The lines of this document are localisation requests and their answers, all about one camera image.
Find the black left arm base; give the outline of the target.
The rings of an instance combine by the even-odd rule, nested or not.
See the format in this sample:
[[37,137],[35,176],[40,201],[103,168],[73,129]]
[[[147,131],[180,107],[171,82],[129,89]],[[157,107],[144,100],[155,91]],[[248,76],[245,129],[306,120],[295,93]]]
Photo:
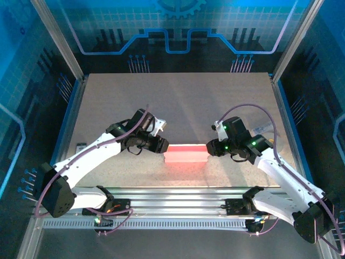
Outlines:
[[107,199],[105,203],[98,209],[96,208],[83,208],[82,215],[83,216],[96,216],[100,215],[100,213],[111,214],[115,212],[121,212],[120,215],[128,215],[128,209],[131,208],[131,200],[130,199]]

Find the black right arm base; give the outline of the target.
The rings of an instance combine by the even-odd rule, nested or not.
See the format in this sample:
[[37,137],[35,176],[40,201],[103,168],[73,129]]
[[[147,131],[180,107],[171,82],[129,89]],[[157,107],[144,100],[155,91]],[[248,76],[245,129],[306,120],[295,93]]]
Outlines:
[[255,215],[263,216],[269,213],[258,210],[251,200],[246,199],[225,199],[225,203],[220,206],[226,210],[227,216],[230,215]]

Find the aluminium side rail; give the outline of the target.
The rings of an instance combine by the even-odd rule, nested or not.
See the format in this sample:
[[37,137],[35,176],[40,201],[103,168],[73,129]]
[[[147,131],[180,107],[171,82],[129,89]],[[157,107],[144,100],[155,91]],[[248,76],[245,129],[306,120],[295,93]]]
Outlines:
[[[269,73],[269,77],[270,77],[270,81],[271,81],[271,83],[272,83],[272,73]],[[283,126],[284,126],[284,130],[285,130],[285,132],[286,132],[286,128],[285,128],[285,126],[286,126],[286,124],[285,124],[285,122],[286,122],[286,113],[283,111],[283,108],[284,108],[284,104],[282,103],[282,99],[281,99],[281,96],[280,96],[280,93],[279,93],[279,89],[278,89],[278,87],[277,87],[277,84],[274,84],[274,83],[272,83],[272,88],[273,88],[273,92],[274,92],[274,95],[275,95],[275,98],[276,98],[276,101],[277,101],[277,105],[278,105],[278,109],[279,109],[279,112],[280,112],[280,115],[281,115],[281,118],[282,118],[282,123],[283,123]]]
[[84,76],[84,81],[75,81],[70,100],[67,104],[63,122],[58,134],[58,139],[52,154],[50,165],[54,166],[57,162],[69,158],[68,150],[79,114],[80,105],[87,85],[89,74]]

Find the small clear plastic bag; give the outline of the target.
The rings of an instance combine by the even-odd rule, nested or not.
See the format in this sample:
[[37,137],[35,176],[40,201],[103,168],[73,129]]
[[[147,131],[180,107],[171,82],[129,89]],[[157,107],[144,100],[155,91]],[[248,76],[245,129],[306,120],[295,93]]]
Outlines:
[[263,125],[255,127],[252,131],[255,135],[257,135],[257,134],[264,134],[267,132],[274,132],[274,128],[271,122],[267,122]]

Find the black controller box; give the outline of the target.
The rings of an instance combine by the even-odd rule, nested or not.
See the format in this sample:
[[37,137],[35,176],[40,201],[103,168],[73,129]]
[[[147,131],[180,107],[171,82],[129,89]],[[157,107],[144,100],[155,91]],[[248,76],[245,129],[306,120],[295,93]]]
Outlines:
[[96,216],[94,218],[94,226],[95,227],[112,227],[113,224],[114,224],[113,220],[109,220],[100,214],[96,214]]
[[245,227],[250,234],[261,233],[264,227],[265,221],[262,220],[245,220]]

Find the blue table edge strip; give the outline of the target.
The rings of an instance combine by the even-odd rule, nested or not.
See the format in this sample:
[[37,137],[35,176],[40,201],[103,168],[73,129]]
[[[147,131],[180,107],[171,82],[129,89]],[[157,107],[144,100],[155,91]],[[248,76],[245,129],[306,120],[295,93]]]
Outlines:
[[54,181],[62,175],[61,170],[64,169],[64,165],[67,164],[67,162],[62,165],[61,169],[57,168],[55,164],[65,160],[68,161],[71,156],[75,155],[77,144],[73,143],[72,138],[84,91],[85,82],[82,81],[80,83],[76,80],[72,88],[70,100],[67,103],[66,111],[63,113],[64,116],[59,128],[57,141],[51,161],[49,162],[52,170],[48,172],[48,181],[44,186],[46,186],[46,184],[48,184],[48,187],[53,185]]
[[285,90],[280,80],[278,80],[277,82],[277,87],[279,89],[282,103],[284,104],[283,111],[286,113],[286,117],[287,117],[285,119],[286,120],[285,128],[287,132],[288,142],[290,144],[293,158],[295,160],[295,164],[299,172],[302,173],[303,176],[305,176],[309,182],[314,183],[311,170],[307,162],[307,158],[305,156],[305,152],[303,150],[303,146],[298,134],[297,126],[296,126],[296,123],[294,122],[292,111],[290,109]]

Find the aluminium frame post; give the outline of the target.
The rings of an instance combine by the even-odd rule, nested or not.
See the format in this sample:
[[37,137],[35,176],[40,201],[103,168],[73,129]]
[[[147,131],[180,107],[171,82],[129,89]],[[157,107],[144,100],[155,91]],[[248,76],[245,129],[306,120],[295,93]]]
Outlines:
[[283,72],[285,71],[287,65],[291,61],[293,55],[295,54],[300,43],[304,39],[307,31],[309,30],[313,20],[318,14],[320,8],[322,7],[325,0],[310,0],[309,5],[306,8],[302,18],[293,33],[292,38],[288,42],[287,48],[285,48],[282,56],[280,57],[277,66],[275,67],[272,75],[272,83],[276,84]]
[[30,2],[45,25],[75,79],[79,82],[83,82],[84,73],[46,2],[44,0],[30,0]]

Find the aluminium cross rail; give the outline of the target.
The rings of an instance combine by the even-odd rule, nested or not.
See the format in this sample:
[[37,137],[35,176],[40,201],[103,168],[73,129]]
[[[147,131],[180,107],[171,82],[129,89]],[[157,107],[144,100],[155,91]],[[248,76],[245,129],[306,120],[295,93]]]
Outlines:
[[[227,215],[221,205],[225,199],[243,199],[251,188],[119,188],[107,189],[116,199],[130,199],[134,213],[142,215]],[[289,200],[289,196],[279,188],[265,188],[272,195]]]

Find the aluminium lower frame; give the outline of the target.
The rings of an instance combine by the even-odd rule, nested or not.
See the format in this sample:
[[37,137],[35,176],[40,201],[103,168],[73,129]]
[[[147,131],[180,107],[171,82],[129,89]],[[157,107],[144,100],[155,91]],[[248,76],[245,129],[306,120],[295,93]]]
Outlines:
[[[67,216],[60,219],[91,217]],[[323,242],[308,244],[279,222],[255,236],[230,230],[44,229],[31,219],[17,259],[341,259]]]

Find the pink and white paper box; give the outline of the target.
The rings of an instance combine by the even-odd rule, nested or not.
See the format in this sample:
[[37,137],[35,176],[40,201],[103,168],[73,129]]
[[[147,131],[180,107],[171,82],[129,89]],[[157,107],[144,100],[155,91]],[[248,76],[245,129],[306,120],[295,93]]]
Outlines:
[[209,153],[205,144],[171,144],[164,153],[165,163],[203,163]]

